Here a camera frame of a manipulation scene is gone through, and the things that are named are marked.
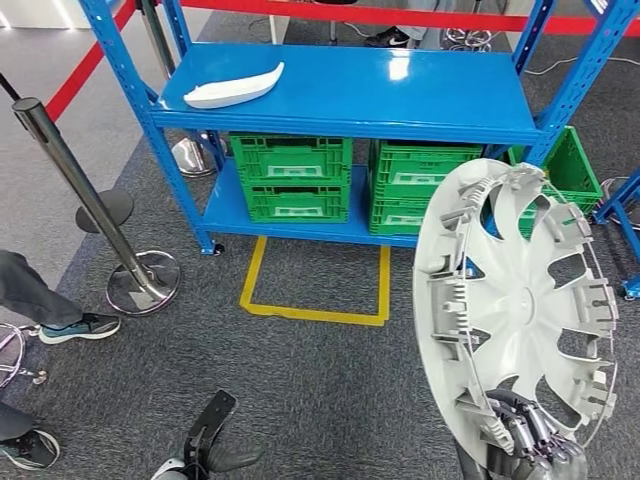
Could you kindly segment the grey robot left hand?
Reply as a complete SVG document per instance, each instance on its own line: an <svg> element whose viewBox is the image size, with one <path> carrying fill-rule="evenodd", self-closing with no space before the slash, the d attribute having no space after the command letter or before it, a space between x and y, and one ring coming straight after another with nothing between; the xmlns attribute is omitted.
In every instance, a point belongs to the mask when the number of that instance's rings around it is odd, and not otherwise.
<svg viewBox="0 0 640 480"><path fill-rule="evenodd" d="M263 450L234 452L226 447L213 446L203 460L197 463L193 479L208 479L214 473L226 473L254 465L264 454Z"/></svg>

